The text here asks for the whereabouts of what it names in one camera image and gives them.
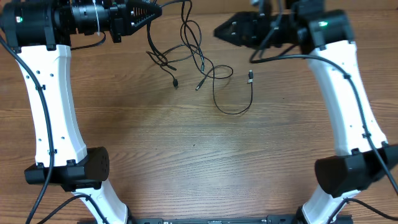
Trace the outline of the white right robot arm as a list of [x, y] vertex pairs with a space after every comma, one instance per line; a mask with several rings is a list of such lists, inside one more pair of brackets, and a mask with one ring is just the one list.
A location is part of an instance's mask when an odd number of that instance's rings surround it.
[[295, 44], [321, 89], [335, 141], [335, 155], [315, 162], [317, 188], [291, 223], [348, 223], [338, 216], [360, 192], [397, 165], [370, 107], [361, 80], [353, 30], [341, 10], [293, 9], [260, 16], [239, 12], [218, 26], [215, 37], [255, 49]]

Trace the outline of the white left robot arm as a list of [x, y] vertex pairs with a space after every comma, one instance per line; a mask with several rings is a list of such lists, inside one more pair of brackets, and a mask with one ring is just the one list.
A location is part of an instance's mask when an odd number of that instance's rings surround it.
[[80, 199], [96, 223], [132, 223], [109, 181], [104, 147], [87, 148], [74, 109], [70, 67], [73, 34], [108, 32], [115, 43], [162, 15], [150, 1], [12, 1], [1, 13], [3, 47], [24, 76], [36, 136], [27, 183], [59, 185]]

